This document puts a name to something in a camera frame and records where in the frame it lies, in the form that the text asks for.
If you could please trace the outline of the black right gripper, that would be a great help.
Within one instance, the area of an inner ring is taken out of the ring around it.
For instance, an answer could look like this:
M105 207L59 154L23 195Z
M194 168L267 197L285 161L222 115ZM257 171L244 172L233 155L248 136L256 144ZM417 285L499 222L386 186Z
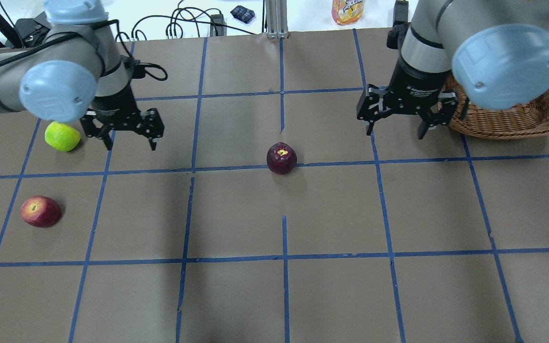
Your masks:
M392 114L418 115L421 124L417 138L422 140L437 125L448 125L451 122L455 105L458 103L456 93L452 91L444 98L440 112L433 112L431 107L440 100L440 94L448 81L451 71L425 72L410 66L405 61L395 65L389 85L378 89L367 84L356 107L358 120L366 121L366 135L373 134L375 122Z

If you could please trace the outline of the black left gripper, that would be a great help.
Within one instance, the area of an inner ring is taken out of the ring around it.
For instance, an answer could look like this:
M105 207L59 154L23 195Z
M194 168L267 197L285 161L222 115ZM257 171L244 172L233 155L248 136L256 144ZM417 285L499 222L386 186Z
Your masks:
M90 115L85 113L79 120L88 137L103 140L108 151L113 148L110 131L133 131L150 141L152 151L164 136L165 126L156 108L140 111L131 86L107 96L96 96L91 103Z

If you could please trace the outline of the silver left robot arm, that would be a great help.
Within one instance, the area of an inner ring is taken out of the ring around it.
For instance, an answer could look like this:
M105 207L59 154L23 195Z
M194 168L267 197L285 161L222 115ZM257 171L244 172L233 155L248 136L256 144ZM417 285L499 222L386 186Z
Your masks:
M111 132L132 131L155 150L165 126L157 109L138 108L131 82L157 65L120 54L110 28L118 21L99 0L46 0L44 13L51 29L41 45L0 53L0 114L80 121L108 150Z

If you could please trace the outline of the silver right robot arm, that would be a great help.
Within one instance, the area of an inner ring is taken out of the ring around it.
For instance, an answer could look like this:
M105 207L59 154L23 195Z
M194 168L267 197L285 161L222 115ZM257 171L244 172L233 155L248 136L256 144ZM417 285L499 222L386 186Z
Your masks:
M387 87L368 84L356 108L372 135L394 114L419 116L422 139L474 104L508 110L549 90L549 0L397 0L387 47L398 60Z

